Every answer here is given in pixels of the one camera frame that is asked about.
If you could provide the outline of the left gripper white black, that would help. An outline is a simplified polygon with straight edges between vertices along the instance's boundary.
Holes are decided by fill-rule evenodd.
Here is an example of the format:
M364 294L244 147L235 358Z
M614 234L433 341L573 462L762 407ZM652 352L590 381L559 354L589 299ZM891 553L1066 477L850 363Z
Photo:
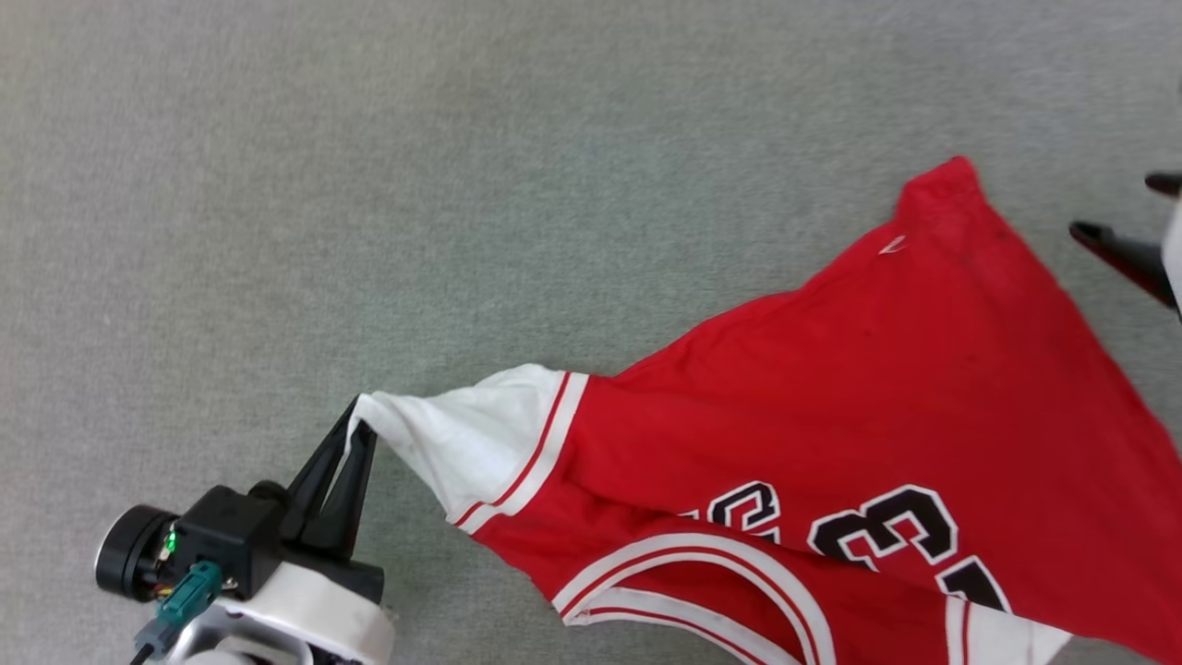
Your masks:
M282 563L249 600L221 601L219 651L239 664L387 664L395 619L379 565L356 562L375 433L350 428L357 397L309 457L287 491Z

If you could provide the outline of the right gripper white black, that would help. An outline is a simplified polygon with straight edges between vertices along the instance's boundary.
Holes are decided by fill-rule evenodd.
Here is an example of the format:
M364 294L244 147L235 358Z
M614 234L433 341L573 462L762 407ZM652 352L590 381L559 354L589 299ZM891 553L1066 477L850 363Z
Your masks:
M1161 306L1181 315L1182 172L1152 170L1145 174L1144 185L1167 198L1177 198L1162 245L1123 236L1110 224L1093 222L1072 222L1069 235Z

